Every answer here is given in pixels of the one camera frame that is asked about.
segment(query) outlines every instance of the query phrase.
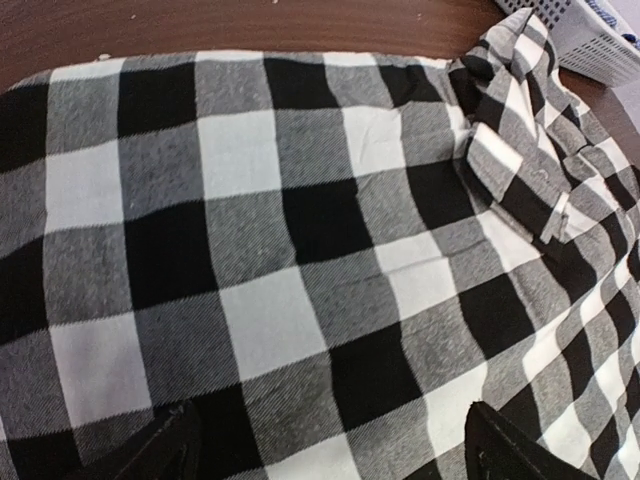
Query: laundry basket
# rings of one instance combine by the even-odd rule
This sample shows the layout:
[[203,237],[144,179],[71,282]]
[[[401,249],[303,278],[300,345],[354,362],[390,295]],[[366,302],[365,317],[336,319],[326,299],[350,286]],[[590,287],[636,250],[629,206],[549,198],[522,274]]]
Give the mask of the laundry basket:
[[[640,51],[605,23],[584,0],[494,0],[510,14],[532,7],[551,31],[560,65],[610,87],[640,80]],[[606,1],[600,6],[631,28]]]

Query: wooden table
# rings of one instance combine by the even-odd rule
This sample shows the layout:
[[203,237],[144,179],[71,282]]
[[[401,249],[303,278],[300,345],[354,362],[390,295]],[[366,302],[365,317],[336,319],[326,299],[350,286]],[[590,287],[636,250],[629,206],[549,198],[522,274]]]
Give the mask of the wooden table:
[[[0,89],[39,70],[212,48],[459,56],[504,17],[491,0],[2,0]],[[564,72],[640,164],[640,135],[613,92]]]

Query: black and white checkered cloth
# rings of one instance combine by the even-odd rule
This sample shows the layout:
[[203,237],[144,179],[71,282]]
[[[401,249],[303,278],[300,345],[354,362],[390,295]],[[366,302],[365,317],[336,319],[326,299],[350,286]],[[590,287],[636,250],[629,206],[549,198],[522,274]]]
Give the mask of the black and white checkered cloth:
[[0,477],[193,399],[200,479],[461,479],[484,399],[637,478],[639,179],[530,10],[455,61],[30,78],[0,96]]

